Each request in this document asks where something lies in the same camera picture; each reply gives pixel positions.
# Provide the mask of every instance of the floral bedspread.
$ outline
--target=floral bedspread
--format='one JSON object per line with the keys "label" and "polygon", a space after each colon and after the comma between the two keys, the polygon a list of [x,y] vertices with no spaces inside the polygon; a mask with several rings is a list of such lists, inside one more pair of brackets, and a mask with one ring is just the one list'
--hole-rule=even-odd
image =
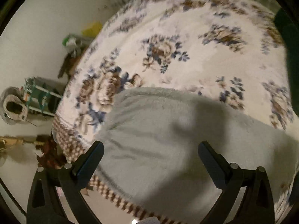
{"label": "floral bedspread", "polygon": [[[299,139],[273,18],[251,0],[132,0],[106,22],[65,90],[54,120],[65,155],[77,159],[114,95],[133,87],[219,100]],[[91,185],[108,198],[104,183],[93,177]]]}

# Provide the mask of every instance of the gray blanket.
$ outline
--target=gray blanket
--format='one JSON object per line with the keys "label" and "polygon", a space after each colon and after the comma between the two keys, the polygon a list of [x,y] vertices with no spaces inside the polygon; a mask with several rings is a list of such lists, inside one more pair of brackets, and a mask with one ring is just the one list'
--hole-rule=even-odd
{"label": "gray blanket", "polygon": [[221,193],[197,155],[201,141],[242,168],[265,167],[274,201],[280,185],[292,179],[298,156],[298,143],[283,131],[223,103],[161,88],[118,94],[97,139],[105,146],[97,174],[111,189],[189,224],[199,223]]}

